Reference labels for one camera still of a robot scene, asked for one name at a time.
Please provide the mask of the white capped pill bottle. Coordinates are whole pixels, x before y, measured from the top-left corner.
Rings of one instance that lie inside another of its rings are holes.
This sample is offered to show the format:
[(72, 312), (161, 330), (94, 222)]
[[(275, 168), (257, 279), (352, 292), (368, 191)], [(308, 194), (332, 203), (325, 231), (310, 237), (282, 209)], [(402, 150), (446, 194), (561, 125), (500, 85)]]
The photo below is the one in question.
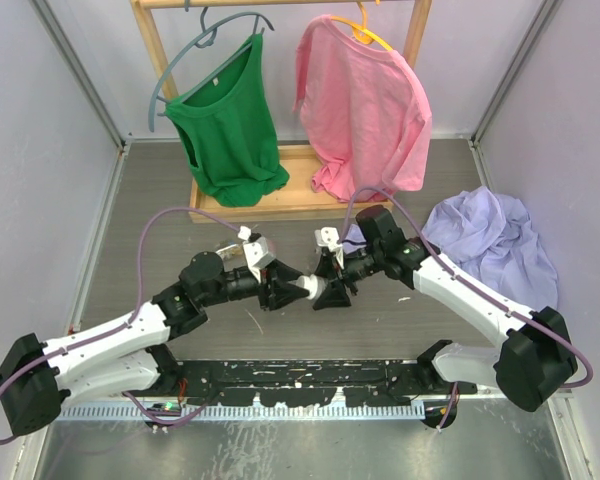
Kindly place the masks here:
[(309, 300), (315, 300), (315, 299), (317, 299), (325, 291), (326, 286), (327, 286), (327, 280), (324, 279), (324, 278), (322, 278), (322, 277), (316, 276), (314, 274), (309, 275), (309, 276), (313, 277), (314, 287), (315, 287), (314, 297), (312, 299), (309, 299)]

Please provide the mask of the white pill bottle cap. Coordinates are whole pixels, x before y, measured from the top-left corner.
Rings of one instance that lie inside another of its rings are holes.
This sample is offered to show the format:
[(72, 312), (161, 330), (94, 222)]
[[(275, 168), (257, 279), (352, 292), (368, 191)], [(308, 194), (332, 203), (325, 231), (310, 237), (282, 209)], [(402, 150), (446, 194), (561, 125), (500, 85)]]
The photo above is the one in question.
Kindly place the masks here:
[(314, 281), (312, 276), (301, 275), (295, 281), (294, 284), (307, 291), (306, 297), (312, 299), (314, 297)]

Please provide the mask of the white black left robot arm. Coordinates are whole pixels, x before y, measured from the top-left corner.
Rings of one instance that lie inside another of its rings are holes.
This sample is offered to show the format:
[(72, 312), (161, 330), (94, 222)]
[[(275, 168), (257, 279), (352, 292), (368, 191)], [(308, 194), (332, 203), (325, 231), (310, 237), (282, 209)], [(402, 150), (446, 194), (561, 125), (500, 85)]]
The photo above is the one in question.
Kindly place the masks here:
[(279, 260), (258, 260), (227, 271), (214, 252), (195, 255), (170, 287), (131, 313), (61, 338), (18, 338), (0, 364), (0, 406), (11, 436), (31, 434), (65, 407), (119, 391), (174, 393), (176, 361), (165, 345), (203, 325), (208, 307), (255, 297), (264, 310), (313, 299), (320, 288)]

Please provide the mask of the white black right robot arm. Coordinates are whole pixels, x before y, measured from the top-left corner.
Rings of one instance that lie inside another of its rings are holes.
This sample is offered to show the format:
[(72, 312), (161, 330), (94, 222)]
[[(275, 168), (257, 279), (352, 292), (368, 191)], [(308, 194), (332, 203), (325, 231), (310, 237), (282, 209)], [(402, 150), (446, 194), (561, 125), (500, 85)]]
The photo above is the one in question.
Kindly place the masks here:
[(356, 217), (363, 236), (351, 253), (336, 229), (316, 230), (320, 260), (304, 279), (316, 310), (348, 307), (358, 282), (376, 273), (449, 308), (479, 331), (489, 347), (441, 341), (422, 355), (424, 390), (439, 394), (454, 382), (499, 389), (518, 408), (536, 411), (577, 372), (563, 316), (519, 304), (466, 275), (448, 256), (420, 237), (408, 238), (391, 212), (374, 205)]

